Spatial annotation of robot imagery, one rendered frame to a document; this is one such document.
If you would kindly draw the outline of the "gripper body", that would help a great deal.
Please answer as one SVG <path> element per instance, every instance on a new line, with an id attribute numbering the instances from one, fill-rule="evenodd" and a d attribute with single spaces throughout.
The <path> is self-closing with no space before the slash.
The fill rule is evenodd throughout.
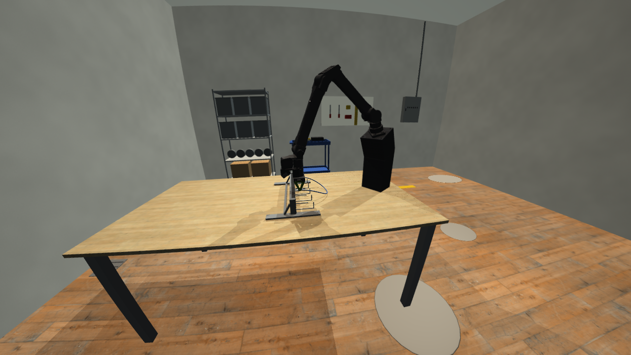
<path id="1" fill-rule="evenodd" d="M 294 179 L 294 181 L 300 181 L 300 180 L 301 180 L 301 181 L 306 181 L 306 177 L 304 176 L 304 170 L 303 170 L 303 168 L 301 168 L 301 169 L 300 169 L 300 168 L 298 168 L 298 174 L 299 174 L 299 177 L 298 177 L 298 178 L 297 178 L 297 177 L 294 177 L 294 178 L 293 178 L 293 179 Z"/>

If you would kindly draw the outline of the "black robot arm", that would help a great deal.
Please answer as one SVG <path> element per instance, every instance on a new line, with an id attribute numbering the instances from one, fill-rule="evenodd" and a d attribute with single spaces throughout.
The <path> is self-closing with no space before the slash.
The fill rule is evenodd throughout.
<path id="1" fill-rule="evenodd" d="M 325 92 L 331 82 L 337 85 L 340 90 L 352 101 L 352 103 L 360 110 L 361 118 L 370 123 L 369 134 L 374 139 L 386 134 L 381 124 L 382 113 L 371 107 L 369 103 L 360 95 L 360 93 L 349 82 L 340 70 L 340 65 L 334 65 L 326 68 L 314 78 L 313 90 L 304 114 L 297 137 L 293 143 L 293 155 L 281 157 L 281 176 L 286 178 L 293 172 L 293 178 L 299 178 L 298 168 L 303 167 L 303 155 L 306 151 L 308 137 L 316 118 L 318 107 L 324 97 Z M 327 76 L 325 76 L 327 75 Z M 333 81 L 332 81 L 333 80 Z M 294 169 L 297 168 L 297 169 Z"/>

